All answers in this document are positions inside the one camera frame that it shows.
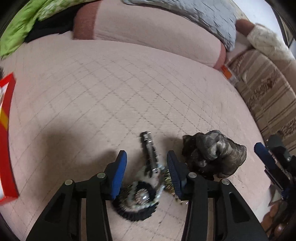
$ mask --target cylindrical pillow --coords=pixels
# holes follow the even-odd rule
[[[74,21],[74,38],[144,45],[215,69],[225,62],[226,49],[221,41],[177,14],[158,7],[128,6],[120,0],[100,1],[96,15],[94,8],[94,3],[90,3],[79,10]]]

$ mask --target orange tag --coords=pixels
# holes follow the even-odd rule
[[[221,67],[221,71],[223,75],[226,77],[226,79],[230,79],[232,77],[232,73],[228,70],[228,68],[225,65]]]

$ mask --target black fabric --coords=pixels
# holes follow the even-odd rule
[[[32,30],[25,38],[25,43],[29,43],[37,38],[50,34],[63,34],[73,30],[74,18],[78,10],[87,3],[80,3],[69,7],[48,19],[36,21]]]

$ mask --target striped fabric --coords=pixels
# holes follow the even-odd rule
[[[240,56],[230,69],[263,139],[281,130],[284,144],[296,154],[296,95],[282,72],[257,50]]]

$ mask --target metal screw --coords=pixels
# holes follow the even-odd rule
[[[190,173],[188,174],[188,176],[189,176],[190,178],[196,178],[196,177],[197,177],[197,175],[196,175],[195,172],[190,172]]]
[[[106,177],[106,174],[105,174],[104,172],[99,172],[99,173],[97,174],[97,177],[98,177],[98,178],[104,178],[104,177]]]
[[[68,179],[65,181],[65,185],[69,186],[73,183],[73,181],[71,179]]]
[[[228,185],[228,184],[230,183],[230,181],[229,181],[228,179],[226,179],[226,178],[223,178],[223,179],[222,179],[222,183],[223,183],[224,185]]]

